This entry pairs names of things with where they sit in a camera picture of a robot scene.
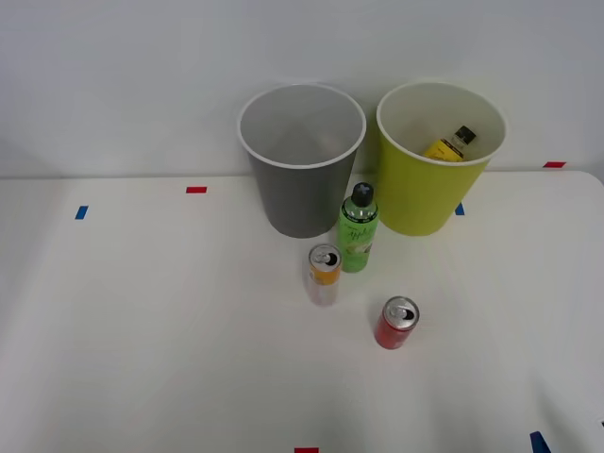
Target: soda can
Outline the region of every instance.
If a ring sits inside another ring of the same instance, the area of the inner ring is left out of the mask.
[[[386,349],[397,349],[405,343],[419,321],[419,309],[408,297],[398,295],[384,305],[374,334]]]
[[[309,253],[308,291],[310,300],[319,306],[331,305],[338,296],[342,255],[337,247],[320,243]]]

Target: yellow bottle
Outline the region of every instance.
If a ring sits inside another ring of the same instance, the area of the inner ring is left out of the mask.
[[[424,153],[425,158],[445,160],[447,162],[462,162],[463,148],[476,138],[476,134],[468,127],[462,126],[450,139],[440,139]]]

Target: green spray bottle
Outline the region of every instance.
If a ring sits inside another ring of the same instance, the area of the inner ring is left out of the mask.
[[[367,265],[377,227],[378,205],[374,201],[374,188],[360,182],[340,209],[338,245],[344,272],[359,272]]]

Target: yellow trash bin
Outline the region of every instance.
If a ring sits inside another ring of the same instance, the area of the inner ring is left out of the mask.
[[[386,227],[410,236],[438,231],[506,136],[500,111],[484,97],[444,82],[413,82],[377,106],[381,156],[376,197]],[[422,155],[461,126],[477,137],[463,162]]]

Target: bin rim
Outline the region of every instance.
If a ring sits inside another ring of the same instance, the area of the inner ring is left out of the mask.
[[[420,156],[419,154],[412,153],[410,150],[408,150],[404,146],[397,143],[396,140],[393,139],[388,132],[386,132],[386,129],[381,122],[381,109],[382,109],[385,101],[391,95],[395,94],[399,90],[403,90],[403,89],[411,87],[413,85],[448,85],[449,87],[456,88],[463,92],[469,92],[469,93],[473,94],[474,96],[478,96],[478,97],[482,98],[487,104],[489,104],[497,112],[497,114],[501,118],[501,122],[503,123],[503,140],[501,141],[501,144],[498,146],[498,148],[494,152],[484,156],[483,158],[468,160],[468,161],[464,161],[464,162],[447,162],[444,160],[425,158],[424,156]],[[499,150],[503,147],[503,143],[506,141],[506,138],[508,137],[508,121],[506,120],[506,117],[503,114],[503,112],[501,111],[501,109],[498,108],[488,97],[486,97],[482,94],[478,94],[477,92],[468,90],[467,88],[464,88],[455,83],[450,83],[450,82],[446,82],[443,80],[431,80],[431,79],[414,80],[413,82],[404,83],[402,85],[399,85],[398,87],[393,88],[392,90],[390,90],[389,92],[384,94],[384,96],[380,99],[379,104],[377,104],[376,119],[377,119],[377,127],[379,127],[379,131],[384,135],[386,140],[388,140],[388,142],[392,146],[394,146],[396,149],[398,149],[399,151],[402,151],[404,154],[406,154],[407,156],[409,156],[411,158],[422,160],[423,162],[431,163],[434,165],[442,165],[444,167],[469,167],[472,165],[479,165],[481,163],[484,163],[485,161],[492,159],[493,156],[499,152]]]
[[[350,101],[350,103],[357,110],[357,112],[359,113],[359,116],[361,117],[361,134],[359,135],[359,137],[357,138],[355,143],[349,149],[347,149],[345,152],[343,152],[340,156],[338,156],[337,158],[325,160],[323,162],[311,163],[308,165],[292,165],[290,163],[277,162],[276,160],[267,159],[266,157],[261,156],[256,151],[254,151],[245,142],[245,140],[243,139],[243,135],[242,135],[242,119],[243,119],[243,116],[245,115],[245,111],[256,100],[260,99],[265,94],[268,94],[269,92],[275,92],[277,90],[282,90],[284,88],[290,88],[290,87],[321,88],[324,90],[329,90],[331,92],[335,92],[335,93],[345,97],[348,101]],[[237,117],[237,138],[239,139],[239,142],[243,146],[243,148],[245,148],[245,151],[247,151],[249,154],[254,156],[256,159],[261,160],[264,163],[268,163],[269,165],[272,165],[274,167],[287,168],[287,169],[291,169],[291,170],[311,170],[313,168],[327,167],[328,165],[331,165],[332,163],[336,163],[340,160],[346,159],[348,156],[350,156],[352,153],[354,153],[359,148],[359,146],[361,145],[361,142],[365,138],[366,131],[367,131],[367,118],[365,117],[365,112],[363,111],[363,109],[361,108],[359,103],[357,101],[355,101],[352,98],[352,96],[350,96],[349,94],[342,92],[340,90],[337,90],[335,88],[329,87],[328,85],[323,85],[320,83],[293,83],[290,85],[279,85],[277,87],[271,88],[264,92],[260,92],[260,93],[256,94],[254,97],[252,97],[249,101],[247,101],[247,103],[245,103],[245,105],[243,106],[243,108],[241,109],[241,111],[239,112],[239,115]]]

